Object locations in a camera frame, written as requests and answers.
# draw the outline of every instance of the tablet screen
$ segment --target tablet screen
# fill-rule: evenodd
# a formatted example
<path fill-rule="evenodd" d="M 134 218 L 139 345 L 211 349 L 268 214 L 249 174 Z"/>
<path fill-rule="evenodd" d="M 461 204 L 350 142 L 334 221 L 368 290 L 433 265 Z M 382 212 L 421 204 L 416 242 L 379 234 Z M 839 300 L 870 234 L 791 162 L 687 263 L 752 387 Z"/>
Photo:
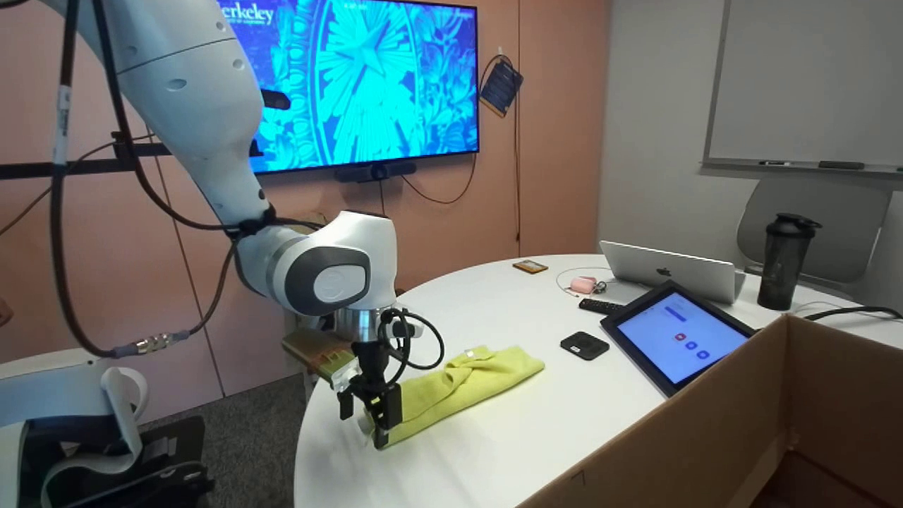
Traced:
<path fill-rule="evenodd" d="M 618 329 L 671 382 L 683 383 L 745 345 L 745 334 L 712 317 L 712 311 L 668 294 Z"/>

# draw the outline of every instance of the whiteboard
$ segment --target whiteboard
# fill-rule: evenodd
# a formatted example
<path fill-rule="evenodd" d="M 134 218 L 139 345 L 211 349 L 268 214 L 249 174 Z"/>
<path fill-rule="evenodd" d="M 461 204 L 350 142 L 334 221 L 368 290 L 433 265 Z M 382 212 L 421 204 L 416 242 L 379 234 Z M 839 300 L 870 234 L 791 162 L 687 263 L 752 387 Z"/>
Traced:
<path fill-rule="evenodd" d="M 728 0 L 705 164 L 903 174 L 903 0 Z"/>

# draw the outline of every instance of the television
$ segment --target television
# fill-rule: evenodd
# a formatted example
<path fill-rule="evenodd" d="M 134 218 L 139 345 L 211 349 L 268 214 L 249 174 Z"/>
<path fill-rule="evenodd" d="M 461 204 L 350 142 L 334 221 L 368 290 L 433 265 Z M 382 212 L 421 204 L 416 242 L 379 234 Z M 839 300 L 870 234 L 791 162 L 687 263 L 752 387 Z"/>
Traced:
<path fill-rule="evenodd" d="M 221 0 L 263 91 L 258 174 L 479 153 L 478 8 Z"/>

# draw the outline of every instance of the blue screen image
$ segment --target blue screen image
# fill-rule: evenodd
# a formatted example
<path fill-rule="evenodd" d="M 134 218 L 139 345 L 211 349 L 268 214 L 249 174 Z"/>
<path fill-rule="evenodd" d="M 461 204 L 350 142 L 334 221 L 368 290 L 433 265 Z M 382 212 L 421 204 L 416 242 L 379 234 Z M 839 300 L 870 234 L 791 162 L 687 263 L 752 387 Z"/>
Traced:
<path fill-rule="evenodd" d="M 261 87 L 254 173 L 479 149 L 478 8 L 382 0 L 221 0 Z"/>
<path fill-rule="evenodd" d="M 680 294 L 622 322 L 622 334 L 671 382 L 683 383 L 745 345 L 745 335 Z"/>

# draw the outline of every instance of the tablet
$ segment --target tablet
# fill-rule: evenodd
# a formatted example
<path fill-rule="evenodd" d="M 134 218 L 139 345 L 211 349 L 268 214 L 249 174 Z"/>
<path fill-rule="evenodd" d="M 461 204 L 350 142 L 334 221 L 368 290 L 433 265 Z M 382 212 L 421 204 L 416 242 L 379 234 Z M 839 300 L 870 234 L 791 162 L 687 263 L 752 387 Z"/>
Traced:
<path fill-rule="evenodd" d="M 613 314 L 601 328 L 667 393 L 730 355 L 753 328 L 668 283 Z"/>

